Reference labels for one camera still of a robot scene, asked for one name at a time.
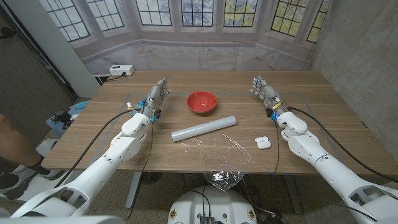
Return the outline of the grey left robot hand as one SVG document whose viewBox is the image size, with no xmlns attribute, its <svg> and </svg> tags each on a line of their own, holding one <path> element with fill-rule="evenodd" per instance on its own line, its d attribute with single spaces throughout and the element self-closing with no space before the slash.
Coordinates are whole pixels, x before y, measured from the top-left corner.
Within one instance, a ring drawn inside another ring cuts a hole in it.
<svg viewBox="0 0 398 224">
<path fill-rule="evenodd" d="M 142 114 L 150 118 L 153 116 L 155 111 L 161 108 L 165 97 L 170 94 L 167 84 L 167 77 L 163 77 L 152 87 L 146 96 L 146 103 L 144 104 Z"/>
</svg>

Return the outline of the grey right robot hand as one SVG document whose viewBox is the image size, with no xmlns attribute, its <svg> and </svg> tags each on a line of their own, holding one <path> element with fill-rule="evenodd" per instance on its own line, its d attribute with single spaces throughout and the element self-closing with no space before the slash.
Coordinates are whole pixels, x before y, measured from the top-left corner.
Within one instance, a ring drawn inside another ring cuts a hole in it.
<svg viewBox="0 0 398 224">
<path fill-rule="evenodd" d="M 263 101 L 266 106 L 268 117 L 274 115 L 277 118 L 281 114 L 288 112 L 287 108 L 283 105 L 278 92 L 276 92 L 260 75 L 257 78 L 254 78 L 250 92 Z"/>
</svg>

